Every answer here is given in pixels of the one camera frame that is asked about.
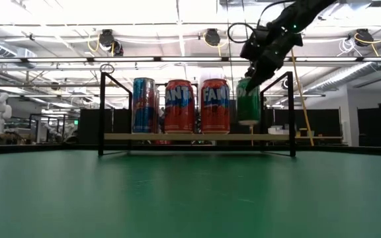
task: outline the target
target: fanta logo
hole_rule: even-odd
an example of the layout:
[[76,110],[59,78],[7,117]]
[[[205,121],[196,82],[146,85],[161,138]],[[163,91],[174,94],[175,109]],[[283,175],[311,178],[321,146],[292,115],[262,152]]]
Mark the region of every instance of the fanta logo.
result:
[[219,89],[207,87],[202,90],[202,94],[204,97],[205,106],[229,106],[229,89],[226,86],[222,86]]
[[252,97],[252,96],[257,95],[257,91],[255,89],[253,89],[253,90],[251,90],[251,92],[246,93],[246,90],[244,88],[238,87],[236,89],[236,94],[237,94],[237,97],[246,97],[246,96]]
[[165,101],[165,106],[187,106],[193,101],[192,91],[186,86],[176,86],[166,90]]

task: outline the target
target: soda can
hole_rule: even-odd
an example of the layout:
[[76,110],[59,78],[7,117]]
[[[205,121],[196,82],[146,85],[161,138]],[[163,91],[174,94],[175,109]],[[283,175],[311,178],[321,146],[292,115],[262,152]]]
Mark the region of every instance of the soda can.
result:
[[255,87],[249,93],[245,90],[250,79],[239,80],[236,88],[237,121],[245,126],[256,125],[260,118],[259,87]]
[[155,90],[153,79],[136,78],[133,80],[133,133],[155,133]]
[[230,132],[229,91],[224,79],[205,80],[201,88],[201,131],[203,134]]
[[165,133],[191,134],[195,123],[195,100],[191,82],[171,80],[165,88]]

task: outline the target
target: wooden shelf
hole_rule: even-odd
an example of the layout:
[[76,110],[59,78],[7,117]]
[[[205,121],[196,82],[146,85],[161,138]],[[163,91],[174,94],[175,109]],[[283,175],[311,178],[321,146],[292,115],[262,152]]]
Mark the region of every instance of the wooden shelf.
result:
[[131,139],[131,140],[175,140],[175,141],[284,141],[289,135],[270,134],[105,134],[105,139]]

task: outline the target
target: wooden plank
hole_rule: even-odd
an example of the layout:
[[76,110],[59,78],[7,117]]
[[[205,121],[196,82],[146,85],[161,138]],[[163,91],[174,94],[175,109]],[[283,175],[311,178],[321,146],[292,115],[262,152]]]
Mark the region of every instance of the wooden plank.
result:
[[289,140],[289,135],[270,135],[270,134],[105,134],[105,139],[131,139],[131,140],[175,140],[175,141],[281,141]]
[[[309,136],[295,137],[295,139],[309,139]],[[341,136],[314,136],[313,139],[343,139]]]

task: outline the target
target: yellow pole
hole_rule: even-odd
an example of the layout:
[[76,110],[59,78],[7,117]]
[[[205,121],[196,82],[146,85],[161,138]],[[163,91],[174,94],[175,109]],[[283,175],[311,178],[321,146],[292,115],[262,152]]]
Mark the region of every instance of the yellow pole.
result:
[[292,54],[292,62],[293,62],[293,64],[294,64],[294,71],[295,71],[296,84],[298,85],[299,95],[301,96],[302,109],[304,109],[305,123],[307,124],[308,136],[310,137],[311,146],[314,146],[314,140],[312,139],[312,133],[311,133],[310,122],[308,121],[307,108],[305,107],[305,102],[304,102],[304,99],[302,98],[301,84],[299,83],[298,74],[297,74],[297,72],[296,72],[296,63],[295,63],[294,49],[291,49],[290,52],[291,52],[291,54]]

